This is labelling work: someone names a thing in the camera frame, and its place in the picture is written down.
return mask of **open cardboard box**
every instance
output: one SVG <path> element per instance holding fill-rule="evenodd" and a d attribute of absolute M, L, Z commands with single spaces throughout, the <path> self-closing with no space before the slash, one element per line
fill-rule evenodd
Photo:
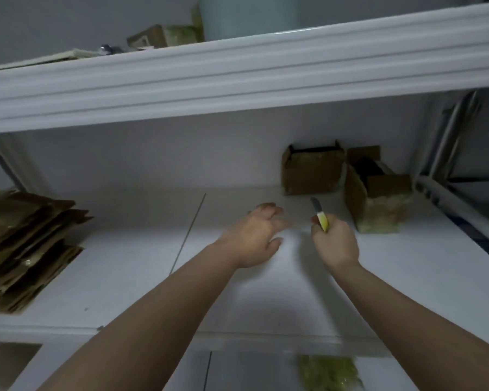
<path fill-rule="evenodd" d="M 295 150 L 290 145 L 283 153 L 281 183 L 285 195 L 326 193 L 335 190 L 344 163 L 344 150 L 335 146 Z"/>
<path fill-rule="evenodd" d="M 366 185 L 353 165 L 363 158 L 375 161 L 386 173 L 368 176 Z M 344 201 L 360 233 L 396 233 L 407 217 L 412 200 L 412 183 L 408 174 L 396 175 L 380 162 L 380 147 L 368 146 L 347 151 L 347 175 Z"/>

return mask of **top shelf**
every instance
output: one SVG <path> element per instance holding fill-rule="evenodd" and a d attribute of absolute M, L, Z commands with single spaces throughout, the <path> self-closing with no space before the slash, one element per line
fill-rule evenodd
<path fill-rule="evenodd" d="M 489 4 L 0 71 L 0 133 L 489 86 Z"/>

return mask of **person's left hand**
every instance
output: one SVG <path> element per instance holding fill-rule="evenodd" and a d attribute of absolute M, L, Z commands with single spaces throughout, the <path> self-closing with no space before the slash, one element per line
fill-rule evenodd
<path fill-rule="evenodd" d="M 290 224 L 284 219 L 274 219 L 284 210 L 275 203 L 263 203 L 238 223 L 225 230 L 214 243 L 228 251 L 237 267 L 252 267 L 270 259 L 279 249 L 283 239 L 272 238 Z"/>

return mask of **person's right hand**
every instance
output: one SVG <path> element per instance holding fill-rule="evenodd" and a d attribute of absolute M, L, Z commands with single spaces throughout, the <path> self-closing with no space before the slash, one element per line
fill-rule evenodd
<path fill-rule="evenodd" d="M 326 214 L 330 226 L 324 233 L 316 215 L 312 217 L 311 235 L 315 248 L 333 276 L 341 269 L 359 265 L 359 247 L 349 225 L 333 214 Z"/>

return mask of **person's left arm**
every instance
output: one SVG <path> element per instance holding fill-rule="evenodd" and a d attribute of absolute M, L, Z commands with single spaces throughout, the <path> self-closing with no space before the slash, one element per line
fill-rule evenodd
<path fill-rule="evenodd" d="M 161 390 L 235 271 L 279 249 L 288 224 L 258 206 L 82 346 L 39 391 Z"/>

